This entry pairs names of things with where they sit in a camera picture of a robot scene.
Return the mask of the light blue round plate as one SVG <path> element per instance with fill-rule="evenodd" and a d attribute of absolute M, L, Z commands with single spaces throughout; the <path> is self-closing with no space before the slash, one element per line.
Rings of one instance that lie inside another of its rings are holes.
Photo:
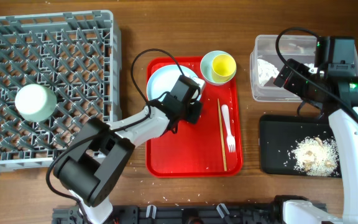
<path fill-rule="evenodd" d="M 198 77 L 196 73 L 189 68 L 182 65 L 180 67 L 186 77 Z M 180 75 L 181 72 L 176 65 L 166 65 L 153 72 L 147 83 L 148 100 L 154 100 L 162 93 L 171 91 Z"/>

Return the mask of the yellow plastic cup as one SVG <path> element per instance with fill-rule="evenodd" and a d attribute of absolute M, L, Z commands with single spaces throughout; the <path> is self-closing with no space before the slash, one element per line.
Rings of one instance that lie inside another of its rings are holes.
<path fill-rule="evenodd" d="M 219 54 L 212 61 L 212 79 L 216 83 L 223 83 L 230 80 L 237 69 L 236 61 L 228 54 Z"/>

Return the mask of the leftover rice and food scraps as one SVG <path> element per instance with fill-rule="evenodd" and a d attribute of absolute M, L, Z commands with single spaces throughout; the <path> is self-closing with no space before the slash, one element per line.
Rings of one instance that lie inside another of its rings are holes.
<path fill-rule="evenodd" d="M 290 155 L 294 169 L 310 176 L 339 177 L 339 153 L 336 141 L 306 137 L 298 142 Z"/>

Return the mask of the light blue rice bowl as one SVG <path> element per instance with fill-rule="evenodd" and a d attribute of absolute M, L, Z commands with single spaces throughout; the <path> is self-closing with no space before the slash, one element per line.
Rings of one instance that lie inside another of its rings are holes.
<path fill-rule="evenodd" d="M 17 92 L 14 104 L 25 120 L 41 122 L 51 117 L 55 111 L 57 97 L 45 86 L 29 84 Z"/>

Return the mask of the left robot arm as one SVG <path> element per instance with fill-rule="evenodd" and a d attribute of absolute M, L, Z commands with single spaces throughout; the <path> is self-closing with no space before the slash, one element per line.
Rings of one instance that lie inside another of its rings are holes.
<path fill-rule="evenodd" d="M 200 78 L 180 75 L 170 91 L 146 102 L 144 109 L 112 124 L 90 119 L 48 168 L 69 194 L 50 190 L 74 200 L 84 223 L 104 223 L 112 214 L 109 194 L 115 187 L 134 149 L 171 131 L 180 121 L 195 124 L 202 104 L 200 94 L 206 83 Z"/>

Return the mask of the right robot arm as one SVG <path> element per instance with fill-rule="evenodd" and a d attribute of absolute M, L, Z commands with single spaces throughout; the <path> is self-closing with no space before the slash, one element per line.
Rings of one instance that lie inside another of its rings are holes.
<path fill-rule="evenodd" d="M 274 84 L 325 111 L 339 153 L 344 189 L 344 210 L 338 218 L 306 200 L 287 200 L 282 205 L 284 223 L 358 223 L 358 76 L 354 68 L 352 37 L 316 38 L 312 73 L 292 58 Z"/>

